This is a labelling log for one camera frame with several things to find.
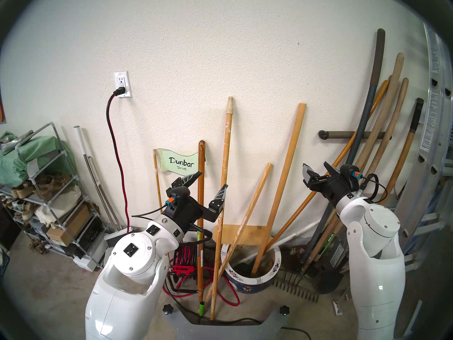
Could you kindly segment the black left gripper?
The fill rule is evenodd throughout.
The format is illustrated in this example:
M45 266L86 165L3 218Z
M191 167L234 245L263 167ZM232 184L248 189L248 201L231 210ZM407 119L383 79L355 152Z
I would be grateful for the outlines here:
M190 187L200 176L201 171L190 174L184 177L177 178L171 185L171 188ZM195 222L199 219L215 222L219 215L223 212L225 205L226 190L228 184L224 184L215 198L210 201L208 208L200 205L193 197L170 197L166 200L166 208L164 216L172 219L183 231L197 231L205 237L212 237L211 231L204 230L199 226L195 226Z

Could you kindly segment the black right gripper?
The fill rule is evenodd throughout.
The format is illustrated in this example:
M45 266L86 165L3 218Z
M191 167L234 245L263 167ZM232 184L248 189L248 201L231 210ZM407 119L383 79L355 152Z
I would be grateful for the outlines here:
M344 196L352 198L352 192L359 190L358 179L351 175L343 178L340 170L326 161L323 165L329 175L320 176L309 165L303 163L303 182L312 191L321 193L333 207L336 207Z

